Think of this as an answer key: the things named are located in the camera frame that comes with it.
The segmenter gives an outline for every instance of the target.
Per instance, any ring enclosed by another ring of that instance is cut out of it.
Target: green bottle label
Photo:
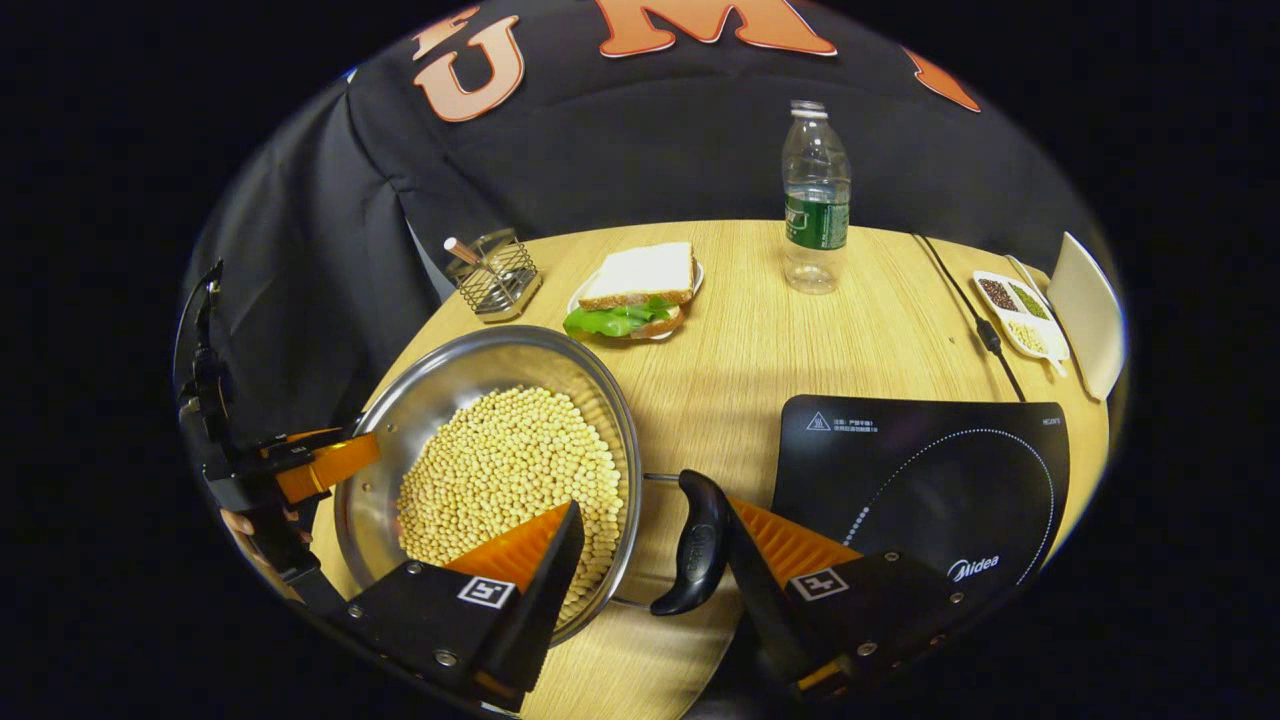
[[[849,234],[849,204],[787,196],[787,240],[813,250],[840,250]]]

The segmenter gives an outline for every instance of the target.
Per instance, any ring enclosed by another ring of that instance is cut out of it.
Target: orange letter
[[[737,10],[742,27],[737,38],[759,47],[835,55],[836,46],[814,35],[786,0],[595,0],[609,26],[609,38],[600,45],[605,58],[625,58],[666,50],[676,44],[675,33],[653,27],[646,13],[660,15],[701,42],[716,42],[724,32],[730,10]]]
[[[417,53],[413,53],[413,59],[417,60],[422,55],[426,55],[433,47],[448,40],[449,36],[467,27],[466,19],[476,14],[477,10],[480,10],[480,8],[462,10],[457,15],[453,15],[447,20],[440,20],[417,33],[417,37],[413,38],[417,41]]]
[[[477,118],[502,104],[525,77],[525,58],[520,54],[511,26],[518,15],[500,19],[481,29],[467,41],[471,47],[484,50],[493,68],[493,77],[484,87],[474,92],[462,90],[458,76],[453,72],[453,59],[457,53],[449,53],[430,65],[422,68],[413,78],[413,85],[422,88],[426,101],[442,120],[461,123]]]
[[[920,81],[920,85],[928,87],[933,92],[951,100],[952,102],[965,108],[966,110],[973,110],[974,113],[980,113],[982,108],[969,94],[960,87],[960,83],[955,81],[954,77],[947,74],[946,70],[934,65],[933,63],[920,58],[915,53],[911,53],[906,47],[902,49],[911,61],[915,63],[915,79]]]

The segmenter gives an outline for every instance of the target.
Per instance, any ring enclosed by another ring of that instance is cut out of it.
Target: plastic water bottle
[[[800,292],[836,290],[849,234],[849,156],[822,102],[792,100],[782,146],[787,251],[783,274]]]

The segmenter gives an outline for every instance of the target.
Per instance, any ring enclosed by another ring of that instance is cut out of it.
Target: midea logo
[[[988,568],[995,568],[1000,564],[1000,556],[988,557],[986,560],[979,560],[977,562],[969,562],[968,560],[956,560],[955,565],[947,570],[947,577],[955,582],[960,582],[969,575],[977,575]]]

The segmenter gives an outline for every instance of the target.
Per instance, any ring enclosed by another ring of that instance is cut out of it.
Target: stainless steel pot
[[[361,592],[407,560],[394,529],[402,478],[454,411],[518,384],[567,395],[609,445],[622,474],[618,495],[626,505],[613,565],[586,607],[556,628],[554,646],[613,598],[635,544],[641,500],[635,423],[622,391],[599,357],[562,333],[531,325],[477,331],[421,357],[383,391],[356,429],[376,434],[381,459],[334,492],[338,546]]]

